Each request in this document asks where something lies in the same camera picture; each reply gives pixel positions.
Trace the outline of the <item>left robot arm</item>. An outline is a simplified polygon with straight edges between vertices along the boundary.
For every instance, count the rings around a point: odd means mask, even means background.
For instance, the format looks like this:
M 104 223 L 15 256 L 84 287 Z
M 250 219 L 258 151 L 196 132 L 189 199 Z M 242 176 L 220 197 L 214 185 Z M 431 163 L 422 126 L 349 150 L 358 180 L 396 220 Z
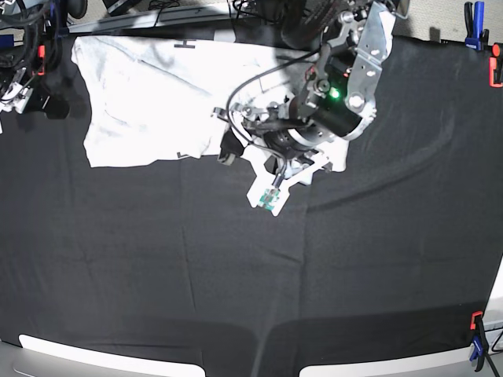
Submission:
M 407 1 L 322 1 L 311 11 L 304 1 L 288 1 L 281 19 L 281 38 L 293 49 L 311 52 L 293 64 L 315 60 L 302 89 L 282 103 L 257 108 L 235 100 L 252 80 L 240 84 L 215 115 L 226 122 L 218 161 L 230 165 L 253 147 L 275 159 L 272 171 L 278 188 L 289 178 L 310 184 L 309 169 L 333 161 L 328 146 L 340 138 L 359 137 L 376 118 L 375 91 L 382 63 L 392 49 L 392 31 L 409 12 Z

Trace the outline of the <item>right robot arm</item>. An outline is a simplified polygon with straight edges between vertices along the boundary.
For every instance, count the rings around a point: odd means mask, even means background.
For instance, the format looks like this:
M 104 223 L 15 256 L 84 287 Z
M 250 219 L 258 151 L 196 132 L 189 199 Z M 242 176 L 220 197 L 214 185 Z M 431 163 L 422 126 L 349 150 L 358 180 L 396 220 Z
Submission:
M 61 61 L 61 31 L 65 16 L 59 1 L 2 1 L 1 110 L 25 114 L 41 112 L 47 119 L 66 119 L 69 103 L 51 92 L 46 76 Z

